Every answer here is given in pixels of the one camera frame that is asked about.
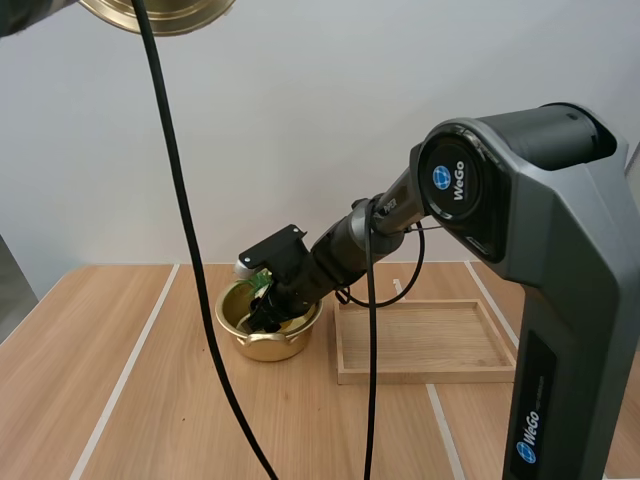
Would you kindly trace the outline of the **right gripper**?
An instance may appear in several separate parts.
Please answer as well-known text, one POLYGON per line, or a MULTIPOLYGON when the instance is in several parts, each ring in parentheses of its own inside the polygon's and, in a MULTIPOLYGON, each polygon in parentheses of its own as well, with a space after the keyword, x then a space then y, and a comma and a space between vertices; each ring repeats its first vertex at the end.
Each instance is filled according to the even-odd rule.
POLYGON ((279 316, 304 315, 344 280, 344 271, 328 258, 306 254, 272 269, 274 285, 267 297, 279 316))

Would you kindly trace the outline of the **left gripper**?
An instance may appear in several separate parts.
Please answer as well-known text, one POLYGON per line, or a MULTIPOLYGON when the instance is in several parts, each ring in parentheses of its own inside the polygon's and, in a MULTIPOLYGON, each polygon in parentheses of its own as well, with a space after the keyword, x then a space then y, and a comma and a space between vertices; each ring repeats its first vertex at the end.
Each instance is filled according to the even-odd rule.
POLYGON ((0 0, 0 36, 20 33, 74 3, 77 0, 0 0))

